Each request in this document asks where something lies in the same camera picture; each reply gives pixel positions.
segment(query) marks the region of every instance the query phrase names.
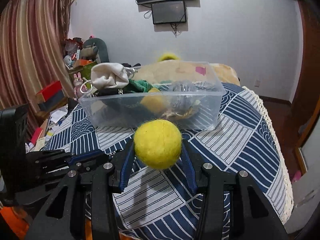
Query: striped curtain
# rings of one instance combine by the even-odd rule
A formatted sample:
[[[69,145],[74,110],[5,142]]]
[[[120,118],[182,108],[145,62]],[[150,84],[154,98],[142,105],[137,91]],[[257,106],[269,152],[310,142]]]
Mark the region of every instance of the striped curtain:
[[[60,80],[65,96],[73,96],[61,53],[70,12],[64,1],[10,0],[1,15],[0,109],[28,103],[29,135],[39,126],[38,91]]]

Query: red book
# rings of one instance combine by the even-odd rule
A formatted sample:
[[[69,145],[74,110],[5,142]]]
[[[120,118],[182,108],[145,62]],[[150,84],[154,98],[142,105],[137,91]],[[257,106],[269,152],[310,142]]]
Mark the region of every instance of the red book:
[[[37,103],[40,104],[46,102],[61,89],[62,86],[59,80],[51,83],[36,94]]]
[[[40,128],[40,127],[38,127],[38,128],[36,129],[35,133],[33,134],[30,142],[32,142],[32,144],[33,144],[34,146],[36,146],[36,142],[37,142],[37,140],[39,139],[42,131],[43,131],[43,129]]]

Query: pink sticker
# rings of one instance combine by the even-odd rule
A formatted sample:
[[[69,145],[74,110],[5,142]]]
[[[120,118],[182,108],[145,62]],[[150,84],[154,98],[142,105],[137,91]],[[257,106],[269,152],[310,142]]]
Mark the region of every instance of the pink sticker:
[[[196,72],[205,76],[205,67],[196,67]]]

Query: wooden floor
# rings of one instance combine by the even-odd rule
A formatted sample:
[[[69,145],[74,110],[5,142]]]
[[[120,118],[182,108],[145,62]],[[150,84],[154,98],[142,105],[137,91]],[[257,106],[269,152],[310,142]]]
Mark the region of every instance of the wooden floor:
[[[290,179],[292,179],[296,171],[300,169],[294,153],[294,146],[299,138],[299,125],[296,125],[289,105],[268,101],[264,101],[263,105],[271,118]]]

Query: table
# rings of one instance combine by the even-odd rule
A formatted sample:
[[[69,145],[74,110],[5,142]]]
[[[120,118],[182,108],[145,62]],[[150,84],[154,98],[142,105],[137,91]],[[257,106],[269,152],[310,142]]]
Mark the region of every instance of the table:
[[[290,217],[293,200],[288,171],[262,100],[247,88],[223,83],[218,125],[213,130],[183,130],[182,134],[206,162],[223,171],[246,170],[274,207],[281,221]],[[205,122],[205,116],[199,116]],[[133,129],[95,129],[78,105],[44,149],[62,148],[77,155],[100,148],[106,154],[123,149]],[[228,238],[230,202],[225,192],[223,239]],[[114,194],[121,234],[138,239],[192,239],[202,195],[188,189],[181,162],[157,171],[135,160],[129,185]],[[86,216],[91,218],[90,195]]]

